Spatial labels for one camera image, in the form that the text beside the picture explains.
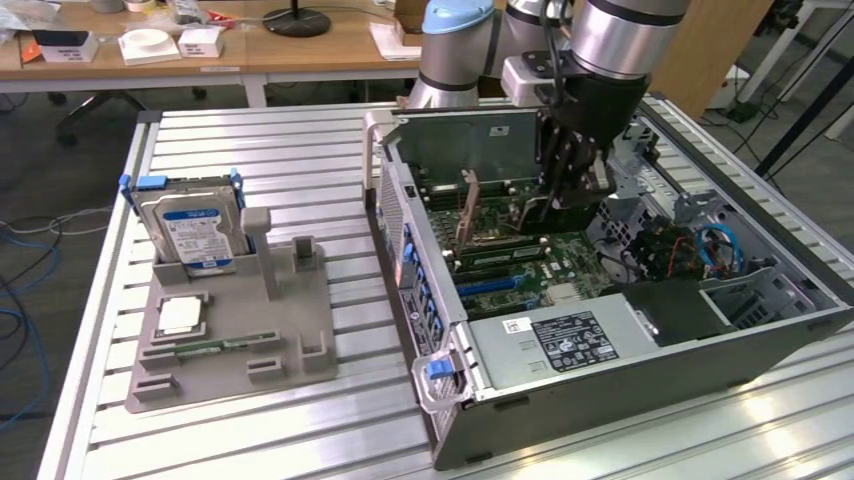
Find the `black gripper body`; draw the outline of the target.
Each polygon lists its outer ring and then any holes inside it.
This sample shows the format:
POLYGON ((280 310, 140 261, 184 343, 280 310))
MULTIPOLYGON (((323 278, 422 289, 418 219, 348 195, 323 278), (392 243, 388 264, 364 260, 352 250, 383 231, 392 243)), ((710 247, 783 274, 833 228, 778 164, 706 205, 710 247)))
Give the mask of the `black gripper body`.
POLYGON ((596 74, 567 77, 552 119, 595 146, 610 146, 628 125, 650 83, 650 75, 628 80, 596 74))

